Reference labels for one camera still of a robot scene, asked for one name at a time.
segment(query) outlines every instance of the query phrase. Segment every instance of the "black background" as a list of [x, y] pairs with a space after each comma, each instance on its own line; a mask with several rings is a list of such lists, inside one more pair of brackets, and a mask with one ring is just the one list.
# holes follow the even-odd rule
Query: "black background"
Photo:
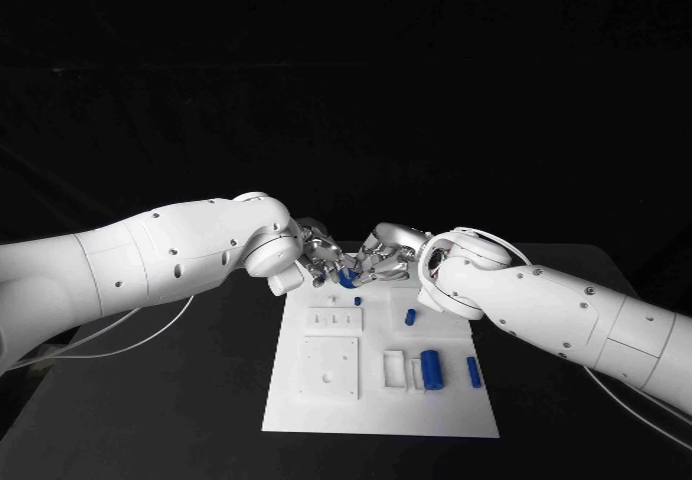
[[589, 243], [691, 312], [682, 1], [3, 2], [0, 240], [261, 190], [381, 221]]

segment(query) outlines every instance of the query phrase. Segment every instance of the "table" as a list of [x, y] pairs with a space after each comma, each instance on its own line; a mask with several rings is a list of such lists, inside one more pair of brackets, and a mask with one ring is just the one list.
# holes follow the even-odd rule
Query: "table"
[[[635, 294], [599, 248], [518, 246], [534, 263]], [[145, 338], [182, 305], [142, 311], [86, 353]], [[473, 329], [499, 440], [263, 432], [283, 305], [264, 280], [234, 272], [143, 347], [60, 361], [0, 444], [0, 478], [690, 478], [692, 454], [632, 418], [581, 367], [488, 320]]]

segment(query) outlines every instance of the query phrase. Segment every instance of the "blue cylinder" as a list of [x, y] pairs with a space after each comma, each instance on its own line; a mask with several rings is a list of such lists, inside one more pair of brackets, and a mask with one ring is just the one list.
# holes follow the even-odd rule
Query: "blue cylinder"
[[426, 350], [421, 353], [421, 370], [426, 390], [442, 390], [445, 388], [443, 370], [440, 369], [440, 355], [436, 350]]
[[479, 373], [479, 364], [476, 363], [475, 357], [468, 357], [466, 364], [469, 365], [469, 375], [472, 376], [472, 385], [473, 388], [481, 388], [481, 373]]
[[407, 312], [407, 325], [411, 326], [414, 322], [416, 322], [416, 310], [410, 308]]

